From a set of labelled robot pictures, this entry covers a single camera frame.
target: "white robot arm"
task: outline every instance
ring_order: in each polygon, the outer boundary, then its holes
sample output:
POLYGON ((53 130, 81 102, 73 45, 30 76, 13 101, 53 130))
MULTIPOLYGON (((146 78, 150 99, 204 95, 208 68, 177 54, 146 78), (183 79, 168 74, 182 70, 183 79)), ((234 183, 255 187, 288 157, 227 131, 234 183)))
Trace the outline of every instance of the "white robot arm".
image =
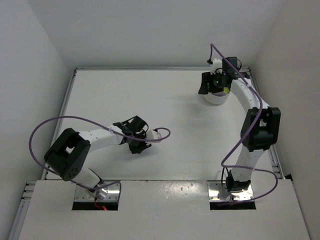
MULTIPOLYGON (((238 59, 236 57, 228 57, 227 59, 237 68, 238 59)), ((201 87, 198 93, 201 95, 214 94, 224 91, 224 88, 228 88, 234 93, 246 112, 241 129, 241 137, 243 137, 257 116, 260 107, 258 97, 250 90, 250 87, 252 87, 251 80, 246 73, 243 73, 248 84, 245 83, 224 60, 214 59, 211 64, 211 71, 202 74, 201 87)), ((262 113, 259 121, 256 122, 243 141, 240 155, 235 164, 248 168, 234 167, 229 171, 226 178, 228 192, 241 192, 248 189, 252 172, 259 158, 271 145, 277 142, 280 116, 281 112, 277 107, 270 107, 262 100, 262 113)))
POLYGON ((83 168, 87 155, 100 148, 125 143, 128 143, 132 154, 140 154, 151 147, 150 142, 143 141, 143 139, 157 140, 153 143, 161 142, 161 134, 156 130, 144 130, 146 126, 149 128, 144 120, 135 116, 124 122, 108 126, 110 131, 96 129, 77 132, 68 128, 53 143, 45 154, 44 160, 64 181, 73 181, 88 188, 95 188, 103 181, 91 169, 83 168))

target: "white platform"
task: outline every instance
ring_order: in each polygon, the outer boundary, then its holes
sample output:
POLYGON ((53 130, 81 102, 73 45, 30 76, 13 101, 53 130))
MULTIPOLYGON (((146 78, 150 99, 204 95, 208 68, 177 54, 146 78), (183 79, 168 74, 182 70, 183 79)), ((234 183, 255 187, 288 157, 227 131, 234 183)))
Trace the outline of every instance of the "white platform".
MULTIPOLYGON (((88 155, 86 167, 103 179, 122 180, 118 211, 72 211, 75 185, 48 174, 52 180, 36 183, 19 239, 308 240, 289 180, 257 200, 256 210, 210 210, 206 180, 220 179, 221 160, 239 140, 245 112, 233 94, 221 106, 206 103, 197 94, 202 72, 79 70, 63 115, 106 125, 138 115, 172 135, 142 154, 122 145, 88 155)), ((70 127, 95 129, 66 119, 59 132, 70 127)), ((257 167, 272 169, 269 152, 257 167)), ((254 196, 274 183, 270 174, 254 172, 254 196)))
MULTIPOLYGON (((132 155, 128 145, 106 147, 90 153, 85 166, 111 180, 217 180, 222 159, 240 139, 245 112, 231 93, 225 104, 212 106, 198 95, 205 70, 78 70, 64 115, 105 124, 135 115, 150 128, 166 127, 170 138, 132 155)), ((66 128, 96 129, 94 125, 64 119, 66 128)), ((240 149, 228 160, 235 164, 240 149)), ((257 168, 271 170, 265 153, 257 168)), ((273 177, 255 173, 258 179, 273 177)), ((59 179, 51 173, 47 179, 59 179)))
MULTIPOLYGON (((252 186, 258 195, 272 185, 252 186)), ((38 181, 19 240, 309 239, 290 180, 256 210, 210 210, 205 181, 122 181, 118 211, 72 211, 74 194, 69 182, 38 181)))

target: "red wire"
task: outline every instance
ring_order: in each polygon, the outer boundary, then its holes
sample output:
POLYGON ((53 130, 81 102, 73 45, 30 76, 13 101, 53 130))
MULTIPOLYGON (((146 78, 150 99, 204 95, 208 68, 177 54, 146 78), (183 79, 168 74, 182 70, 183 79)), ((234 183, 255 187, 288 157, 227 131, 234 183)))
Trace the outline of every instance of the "red wire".
POLYGON ((94 206, 97 207, 100 210, 107 210, 107 208, 105 206, 99 206, 97 204, 97 199, 94 199, 94 206))

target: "metal mounting plate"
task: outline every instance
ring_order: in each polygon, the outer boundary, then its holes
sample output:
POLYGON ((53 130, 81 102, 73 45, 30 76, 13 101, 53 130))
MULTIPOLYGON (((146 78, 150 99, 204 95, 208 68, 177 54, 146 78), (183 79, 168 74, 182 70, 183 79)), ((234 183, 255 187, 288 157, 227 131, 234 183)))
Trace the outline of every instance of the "metal mounting plate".
POLYGON ((251 187, 251 184, 246 191, 242 192, 228 192, 227 189, 223 188, 220 181, 208 181, 208 192, 209 192, 209 201, 210 203, 221 203, 228 201, 245 201, 252 199, 254 193, 251 187))
MULTIPOLYGON (((113 181, 105 181, 104 184, 110 184, 113 181)), ((115 183, 108 187, 99 190, 101 192, 97 194, 97 203, 117 203, 120 193, 119 183, 115 183)), ((90 195, 87 189, 80 186, 76 186, 74 200, 75 203, 93 203, 95 197, 90 195)))

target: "white wall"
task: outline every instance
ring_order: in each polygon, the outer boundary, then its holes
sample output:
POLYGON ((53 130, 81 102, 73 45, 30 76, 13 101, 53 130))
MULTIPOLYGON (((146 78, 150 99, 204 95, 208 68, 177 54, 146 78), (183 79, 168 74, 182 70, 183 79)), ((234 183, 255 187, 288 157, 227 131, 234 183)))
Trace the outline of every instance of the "white wall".
MULTIPOLYGON (((71 72, 27 0, 0 1, 0 240, 9 236, 26 181, 41 177, 28 139, 42 120, 60 112, 71 72)), ((54 124, 35 139, 42 159, 54 124)))
POLYGON ((312 239, 320 239, 320 1, 289 0, 254 65, 261 95, 281 110, 278 152, 312 239))
POLYGON ((74 68, 206 66, 211 42, 250 65, 284 0, 28 1, 74 68))

